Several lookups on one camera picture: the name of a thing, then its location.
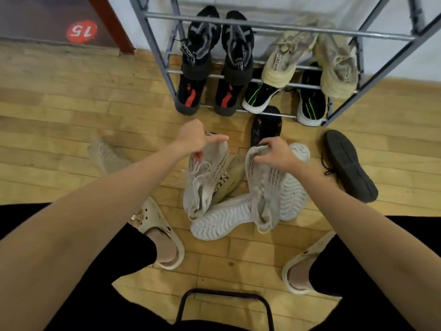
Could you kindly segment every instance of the black chair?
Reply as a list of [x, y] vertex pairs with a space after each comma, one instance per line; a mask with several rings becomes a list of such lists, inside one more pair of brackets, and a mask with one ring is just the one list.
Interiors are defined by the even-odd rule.
[[184, 313], [185, 302], [191, 294], [207, 294], [207, 295], [217, 295], [217, 296], [239, 297], [239, 298], [246, 298], [249, 300], [259, 300], [263, 303], [263, 305], [266, 308], [269, 331], [274, 331], [273, 314], [271, 313], [271, 307], [269, 306], [268, 301], [264, 299], [262, 296], [251, 293], [237, 293], [237, 292], [228, 292], [223, 290], [212, 290], [212, 289], [202, 289], [202, 288], [190, 289], [184, 294], [184, 296], [182, 296], [181, 303], [179, 304], [178, 316], [176, 316], [176, 322], [180, 322], [182, 320], [182, 314]]

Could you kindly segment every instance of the beige slide sandal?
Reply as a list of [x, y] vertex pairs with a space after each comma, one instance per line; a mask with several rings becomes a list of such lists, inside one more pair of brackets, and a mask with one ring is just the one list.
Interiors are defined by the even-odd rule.
[[329, 231], [327, 234], [325, 234], [322, 238], [320, 238], [314, 245], [312, 245], [309, 249], [307, 249], [302, 254], [299, 254], [298, 256], [295, 256], [293, 259], [288, 261], [285, 266], [282, 269], [282, 280], [285, 284], [285, 287], [288, 288], [288, 290], [291, 293], [294, 294], [306, 294], [310, 292], [308, 289], [297, 289], [291, 286], [291, 284], [288, 281], [288, 272], [294, 265], [298, 264], [302, 260], [306, 259], [309, 256], [316, 256], [319, 255], [325, 247], [328, 245], [329, 241], [335, 236], [334, 231]]
[[142, 220], [140, 226], [138, 227], [138, 231], [142, 234], [145, 234], [151, 228], [158, 228], [162, 230], [168, 236], [168, 238], [173, 240], [176, 244], [178, 253], [175, 259], [168, 263], [158, 263], [159, 266], [167, 270], [175, 269], [180, 265], [182, 260], [184, 260], [184, 245], [182, 244], [181, 239], [179, 239], [179, 237], [174, 232], [173, 228], [165, 219], [155, 200], [149, 197], [142, 204]]

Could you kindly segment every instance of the shoe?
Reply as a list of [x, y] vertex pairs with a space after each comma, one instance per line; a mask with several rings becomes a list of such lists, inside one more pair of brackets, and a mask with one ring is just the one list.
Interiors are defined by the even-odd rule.
[[[260, 79], [263, 68], [257, 68], [253, 72], [253, 78]], [[269, 102], [283, 88], [275, 88], [266, 83], [249, 83], [243, 97], [242, 107], [253, 113], [260, 114], [268, 106]]]
[[[290, 144], [295, 156], [303, 162], [308, 163], [311, 156], [306, 145], [300, 143]], [[286, 173], [280, 191], [280, 220], [291, 221], [302, 211], [306, 204], [308, 195], [305, 188], [291, 174]]]
[[219, 180], [227, 168], [227, 142], [208, 144], [201, 162], [188, 159], [187, 185], [184, 191], [184, 210], [191, 221], [205, 214], [211, 204]]
[[[300, 83], [304, 85], [320, 86], [322, 72], [304, 71]], [[297, 121], [308, 127], [319, 127], [326, 114], [326, 98], [321, 90], [298, 88], [299, 107], [297, 108]]]
[[226, 167], [227, 169], [218, 179], [210, 206], [218, 204], [227, 195], [231, 194], [242, 182], [245, 175], [245, 166], [243, 164], [244, 157], [241, 155], [228, 155]]
[[190, 230], [201, 240], [216, 240], [228, 235], [240, 224], [252, 222], [250, 194], [244, 194], [213, 206]]
[[118, 172], [132, 162], [105, 140], [100, 139], [87, 147], [87, 154], [93, 162], [106, 174]]
[[245, 157], [245, 174], [251, 196], [251, 220], [260, 233], [266, 234], [279, 222], [280, 190], [286, 173], [254, 161], [256, 155], [265, 155], [269, 147], [255, 146]]
[[[279, 109], [269, 105], [263, 112], [280, 114]], [[280, 136], [282, 131], [282, 118], [280, 116], [258, 114], [254, 117], [251, 127], [251, 147], [259, 145], [264, 138]]]
[[[227, 19], [244, 20], [239, 11], [227, 13]], [[250, 26], [222, 27], [222, 46], [227, 53], [225, 57], [225, 80], [233, 86], [244, 86], [253, 78], [254, 33]]]
[[[216, 17], [215, 6], [206, 6], [197, 16]], [[181, 42], [182, 72], [187, 79], [206, 79], [211, 72], [211, 50], [221, 37], [221, 26], [213, 23], [191, 22], [187, 38]]]
[[234, 86], [229, 84], [225, 79], [219, 79], [216, 97], [214, 99], [214, 112], [221, 116], [233, 115], [239, 107], [237, 100], [242, 92], [243, 86]]
[[[317, 19], [308, 16], [295, 24], [315, 26]], [[284, 88], [291, 81], [297, 62], [311, 53], [317, 36], [317, 33], [285, 31], [274, 44], [277, 48], [263, 68], [262, 81], [275, 88]]]
[[181, 74], [178, 93], [175, 97], [175, 108], [183, 115], [194, 115], [198, 112], [202, 92], [207, 79], [190, 80]]
[[[334, 29], [331, 22], [324, 28]], [[322, 91], [329, 97], [347, 99], [357, 89], [358, 68], [355, 49], [351, 53], [347, 37], [321, 33], [314, 46], [314, 56], [323, 67]]]
[[[158, 228], [162, 232], [164, 232], [168, 238], [173, 240], [173, 242], [176, 244], [177, 248], [177, 254], [174, 260], [167, 262], [167, 263], [158, 263], [159, 266], [162, 268], [165, 268], [167, 270], [172, 270], [178, 267], [181, 262], [184, 260], [184, 245], [182, 244], [181, 239], [176, 235], [173, 228], [170, 226], [170, 224], [165, 219], [164, 215], [162, 214], [162, 211], [159, 209], [158, 205], [156, 204], [155, 200], [153, 200], [151, 197], [149, 197], [141, 206], [141, 214], [142, 219], [138, 226], [138, 231], [142, 234], [145, 234], [148, 230], [151, 228]], [[132, 221], [135, 221], [137, 219], [137, 216], [134, 214], [131, 218]]]
[[317, 243], [312, 245], [309, 249], [307, 249], [302, 254], [299, 254], [299, 255], [295, 256], [293, 259], [291, 259], [290, 261], [288, 261], [285, 264], [285, 266], [282, 268], [282, 280], [283, 280], [283, 283], [285, 284], [285, 287], [291, 293], [304, 295], [304, 294], [309, 293], [310, 290], [308, 290], [308, 289], [297, 289], [297, 288], [294, 288], [293, 286], [291, 286], [291, 284], [288, 281], [288, 272], [289, 272], [289, 270], [293, 266], [295, 266], [296, 264], [301, 262], [302, 260], [304, 260], [304, 259], [306, 259], [308, 257], [311, 257], [311, 256], [318, 256], [320, 253], [322, 253], [323, 250], [328, 245], [328, 243], [331, 241], [331, 239], [334, 238], [334, 236], [335, 236], [335, 232], [329, 231], [322, 238], [320, 238], [317, 241]]
[[350, 196], [364, 203], [378, 197], [378, 189], [361, 167], [357, 151], [351, 141], [337, 130], [325, 133], [325, 151], [329, 163], [337, 173], [343, 188]]

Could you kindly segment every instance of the metal shoe rack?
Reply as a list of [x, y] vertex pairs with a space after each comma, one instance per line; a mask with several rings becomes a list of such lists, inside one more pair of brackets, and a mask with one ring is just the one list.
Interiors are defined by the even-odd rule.
[[[333, 110], [332, 101], [329, 101], [328, 104], [328, 113], [326, 119], [323, 120], [322, 126], [327, 127], [331, 122], [333, 122], [338, 116], [344, 113], [349, 107], [358, 101], [365, 93], [367, 93], [371, 88], [373, 88], [380, 80], [382, 80], [385, 76], [387, 76], [394, 68], [396, 68], [400, 63], [402, 63], [409, 55], [411, 55], [416, 49], [418, 49], [424, 42], [427, 41], [430, 37], [432, 37], [435, 33], [441, 29], [441, 14], [438, 14], [433, 21], [426, 25], [424, 19], [424, 13], [421, 6], [421, 0], [408, 0], [409, 3], [409, 11], [410, 11], [410, 19], [412, 23], [412, 31], [410, 35], [403, 34], [393, 34], [393, 33], [379, 33], [368, 31], [368, 28], [373, 23], [373, 21], [377, 18], [377, 16], [384, 9], [384, 6], [388, 3], [389, 0], [380, 0], [378, 4], [374, 7], [372, 12], [366, 18], [364, 23], [361, 25], [358, 31], [350, 31], [350, 30], [338, 30], [338, 29], [324, 29], [317, 27], [307, 27], [307, 26], [295, 26], [290, 24], [283, 23], [269, 23], [269, 22], [261, 22], [261, 21], [242, 21], [242, 20], [234, 20], [234, 19], [224, 19], [224, 18], [213, 18], [213, 17], [198, 17], [198, 16], [187, 16], [181, 15], [179, 11], [179, 4], [177, 0], [170, 0], [172, 4], [173, 14], [164, 14], [164, 13], [153, 13], [148, 10], [149, 0], [130, 0], [133, 9], [135, 10], [135, 14], [140, 22], [142, 27], [142, 31], [146, 36], [147, 42], [150, 45], [153, 56], [155, 58], [156, 63], [159, 66], [162, 76], [164, 77], [165, 83], [170, 91], [170, 94], [175, 97], [176, 90], [174, 88], [172, 79], [170, 78], [170, 73], [182, 74], [182, 71], [172, 70], [169, 68], [169, 58], [172, 55], [173, 44], [176, 40], [176, 36], [179, 34], [180, 39], [185, 38], [184, 28], [182, 22], [208, 22], [215, 24], [227, 24], [227, 25], [246, 25], [250, 26], [254, 29], [270, 29], [270, 30], [296, 30], [296, 31], [305, 31], [312, 33], [328, 33], [328, 34], [337, 34], [342, 36], [352, 37], [350, 42], [351, 46], [356, 48], [357, 55], [357, 63], [359, 68], [359, 81], [357, 85], [357, 90], [351, 95], [349, 99], [347, 99], [339, 108]], [[165, 20], [171, 20], [173, 22], [173, 29], [170, 34], [170, 39], [167, 44], [167, 49], [165, 50], [164, 56], [159, 49], [157, 44], [155, 35], [150, 26], [149, 19], [150, 18], [160, 18]], [[386, 40], [401, 40], [407, 42], [407, 44], [400, 50], [396, 55], [394, 55], [391, 60], [389, 60], [377, 73], [371, 76], [369, 79], [365, 79], [364, 77], [364, 59], [363, 59], [363, 38], [378, 38], [378, 39], [386, 39]], [[215, 63], [223, 64], [222, 60], [215, 60]], [[263, 65], [265, 61], [255, 61], [255, 64]], [[320, 70], [318, 67], [311, 66], [300, 66], [298, 65], [297, 70]], [[222, 75], [211, 74], [209, 77], [213, 78], [223, 78]], [[260, 79], [252, 79], [251, 82], [261, 83]], [[311, 86], [311, 85], [303, 85], [300, 83], [289, 83], [289, 87], [297, 87], [297, 88], [310, 88], [320, 90], [320, 86]], [[243, 109], [238, 109], [238, 112], [247, 112]], [[284, 115], [280, 114], [279, 116], [295, 118], [292, 115]]]

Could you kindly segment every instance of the forearm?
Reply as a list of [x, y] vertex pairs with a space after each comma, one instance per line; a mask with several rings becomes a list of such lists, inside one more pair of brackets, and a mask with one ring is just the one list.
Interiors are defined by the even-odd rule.
[[93, 259], [184, 155], [172, 144], [99, 178], [0, 241], [0, 329], [42, 330]]
[[394, 306], [417, 330], [441, 324], [441, 258], [368, 205], [300, 163], [291, 172]]

